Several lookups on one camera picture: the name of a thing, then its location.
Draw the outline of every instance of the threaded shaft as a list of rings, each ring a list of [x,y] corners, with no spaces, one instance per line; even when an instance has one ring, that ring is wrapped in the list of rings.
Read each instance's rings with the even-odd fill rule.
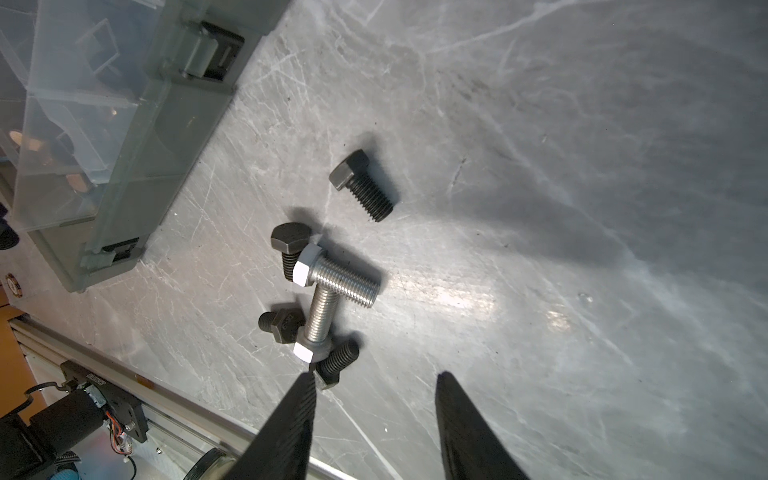
[[[271,332],[272,331],[272,320],[275,319],[275,315],[277,315],[275,312],[264,312],[259,317],[259,329],[262,332]]]
[[[310,342],[321,343],[328,336],[328,331],[336,315],[339,294],[318,284],[310,305],[310,317],[304,327],[304,336]]]
[[[299,255],[301,255],[301,252],[283,253],[283,275],[290,282],[293,282],[293,268],[296,266]]]
[[[392,213],[392,203],[366,172],[355,174],[346,186],[374,221],[380,222]]]
[[[365,308],[371,308],[379,294],[379,283],[334,263],[327,257],[317,259],[312,270],[313,281],[318,285],[341,293]]]
[[[360,348],[355,340],[349,339],[337,346],[328,358],[317,364],[320,375],[328,378],[352,365],[360,355]]]

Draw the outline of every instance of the black cable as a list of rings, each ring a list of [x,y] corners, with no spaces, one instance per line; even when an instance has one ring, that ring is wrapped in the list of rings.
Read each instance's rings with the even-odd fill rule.
[[[125,458],[131,460],[131,464],[134,466],[134,476],[131,477],[131,480],[134,480],[136,478],[136,462],[134,462],[130,455],[126,455]]]
[[[3,415],[2,418],[5,419],[5,418],[7,418],[7,417],[9,417],[11,415],[16,415],[17,413],[19,413],[22,410],[26,409],[28,406],[30,406],[32,404],[32,402],[35,401],[35,399],[32,397],[33,393],[37,392],[38,390],[47,389],[48,387],[52,387],[52,386],[56,387],[56,389],[59,392],[68,392],[69,391],[69,389],[67,387],[59,386],[56,382],[46,382],[46,383],[37,384],[37,385],[35,385],[35,386],[31,387],[31,388],[28,388],[28,389],[26,389],[24,391],[24,395],[27,396],[27,399],[24,401],[24,403],[22,403],[21,405],[19,405],[15,409],[11,410],[10,412],[6,413],[5,415]]]

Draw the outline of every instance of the marble surface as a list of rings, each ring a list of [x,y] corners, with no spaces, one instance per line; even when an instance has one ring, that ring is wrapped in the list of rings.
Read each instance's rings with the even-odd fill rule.
[[[450,370],[534,480],[764,478],[763,2],[296,0],[130,273],[68,294],[31,242],[21,308],[251,425],[302,369],[259,331],[308,307],[268,236],[305,221],[382,278],[336,332],[313,455],[441,478]],[[328,173],[364,147],[373,223]]]

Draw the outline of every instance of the bolt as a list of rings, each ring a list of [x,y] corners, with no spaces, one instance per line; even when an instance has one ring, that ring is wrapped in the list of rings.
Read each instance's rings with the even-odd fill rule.
[[[300,308],[265,312],[259,317],[259,328],[275,336],[275,342],[294,343],[299,327],[306,323]]]
[[[362,204],[368,215],[376,222],[380,222],[392,213],[392,203],[387,200],[384,192],[366,171],[368,169],[368,155],[362,150],[352,152],[328,176],[328,180],[337,189],[349,188],[355,198]]]
[[[341,293],[370,308],[379,294],[379,282],[367,279],[326,257],[326,251],[314,243],[302,250],[293,269],[293,282],[300,286],[318,285]]]
[[[328,358],[315,365],[314,372],[321,390],[339,383],[339,374],[353,364],[360,355],[360,348],[354,339],[349,339],[333,349]]]
[[[315,287],[315,294],[310,305],[310,317],[305,326],[299,327],[293,353],[307,363],[317,363],[328,358],[331,351],[331,339],[328,331],[336,314],[339,294],[322,285]]]
[[[286,280],[293,279],[293,266],[301,250],[310,242],[312,229],[303,223],[283,223],[272,230],[270,241],[272,248],[283,255],[283,275]]]

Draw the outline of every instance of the bolt head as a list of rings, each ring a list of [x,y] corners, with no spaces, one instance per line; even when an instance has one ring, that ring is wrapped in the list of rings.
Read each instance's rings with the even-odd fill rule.
[[[304,336],[304,327],[300,326],[293,344],[293,355],[306,363],[317,363],[327,359],[331,353],[331,338],[328,336],[320,343],[310,342]]]
[[[325,250],[314,243],[310,243],[301,251],[296,265],[293,266],[293,282],[298,286],[311,286],[312,268],[315,262],[324,254]]]
[[[320,373],[316,363],[310,365],[310,372],[312,372],[315,376],[315,385],[317,385],[317,388],[321,390],[331,389],[340,381],[338,373],[331,377],[325,377],[322,373]]]
[[[294,343],[299,327],[306,323],[304,312],[300,308],[281,309],[277,311],[270,324],[270,330],[275,336],[275,342]]]
[[[368,160],[366,152],[362,150],[354,151],[333,169],[328,176],[328,180],[331,180],[331,184],[337,190],[341,190],[352,180],[352,177],[366,171],[369,163],[370,160]]]
[[[303,223],[283,223],[272,230],[272,248],[281,253],[299,253],[310,242],[312,229]]]

